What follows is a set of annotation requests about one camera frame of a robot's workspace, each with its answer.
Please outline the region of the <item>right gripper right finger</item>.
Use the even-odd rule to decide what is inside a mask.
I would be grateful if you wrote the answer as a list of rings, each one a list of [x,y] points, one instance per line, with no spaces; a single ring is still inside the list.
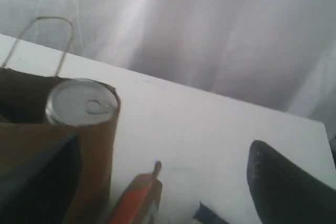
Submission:
[[[263,141],[250,146],[247,183],[262,223],[335,223],[335,189]]]

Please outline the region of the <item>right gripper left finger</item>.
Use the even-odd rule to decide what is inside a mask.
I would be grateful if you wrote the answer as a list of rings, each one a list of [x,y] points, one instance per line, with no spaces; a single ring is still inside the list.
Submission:
[[[81,172],[75,134],[6,172],[1,176],[1,223],[62,223]]]

